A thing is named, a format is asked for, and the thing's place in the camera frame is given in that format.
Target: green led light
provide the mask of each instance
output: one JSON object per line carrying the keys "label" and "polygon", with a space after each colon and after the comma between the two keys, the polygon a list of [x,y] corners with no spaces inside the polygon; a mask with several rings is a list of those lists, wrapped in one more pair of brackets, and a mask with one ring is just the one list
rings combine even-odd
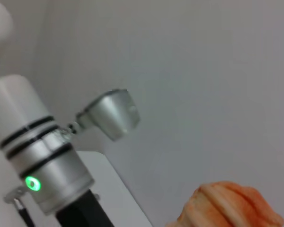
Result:
{"label": "green led light", "polygon": [[28,176],[25,179],[25,183],[27,184],[27,187],[30,190],[33,190],[35,192],[39,191],[41,189],[41,183],[39,180],[37,180],[36,178],[32,177],[32,176]]}

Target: black base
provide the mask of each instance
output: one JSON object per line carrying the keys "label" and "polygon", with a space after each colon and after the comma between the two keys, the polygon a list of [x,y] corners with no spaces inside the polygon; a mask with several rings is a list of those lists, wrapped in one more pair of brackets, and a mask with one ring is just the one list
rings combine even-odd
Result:
{"label": "black base", "polygon": [[91,191],[56,213],[62,227],[114,227]]}

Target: black stripe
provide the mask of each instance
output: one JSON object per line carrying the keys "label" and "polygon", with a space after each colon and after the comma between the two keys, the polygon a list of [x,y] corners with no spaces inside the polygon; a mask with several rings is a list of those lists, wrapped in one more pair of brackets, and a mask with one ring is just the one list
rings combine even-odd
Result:
{"label": "black stripe", "polygon": [[37,135],[36,137],[33,137],[31,139],[29,139],[26,142],[21,143],[20,145],[18,145],[17,147],[15,147],[14,149],[12,149],[11,151],[9,151],[6,155],[6,158],[8,160],[12,159],[14,156],[16,156],[17,154],[19,154],[20,152],[22,152],[25,148],[27,148],[28,146],[32,145],[33,143],[35,143],[36,141],[42,139],[43,136],[45,136],[46,134],[58,129],[59,126],[58,125],[54,125],[50,128],[45,129],[44,131],[42,131],[39,135]]}
{"label": "black stripe", "polygon": [[41,124],[52,122],[54,121],[54,118],[52,116],[48,116],[45,118],[42,118],[38,121],[35,121],[31,123],[30,125],[23,127],[22,129],[18,130],[17,132],[13,133],[12,135],[8,136],[5,140],[3,140],[0,144],[0,148],[4,148],[6,145],[11,143],[13,140],[17,139],[19,136],[22,136],[23,134],[27,133],[28,131],[34,129],[35,127],[38,127]]}
{"label": "black stripe", "polygon": [[37,171],[41,167],[45,166],[50,161],[54,160],[55,158],[63,155],[64,153],[72,150],[73,147],[70,143],[63,145],[62,147],[58,148],[51,156],[47,157],[46,159],[42,160],[41,162],[36,163],[26,171],[22,172],[19,176],[21,179],[25,179],[27,176],[31,175],[33,172]]}

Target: orange object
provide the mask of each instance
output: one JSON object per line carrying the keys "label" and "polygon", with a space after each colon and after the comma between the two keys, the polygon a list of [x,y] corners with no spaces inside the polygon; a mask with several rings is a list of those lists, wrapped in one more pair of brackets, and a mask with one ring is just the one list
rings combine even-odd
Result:
{"label": "orange object", "polygon": [[254,188],[233,182],[202,184],[183,208],[177,222],[166,227],[282,227],[275,213]]}

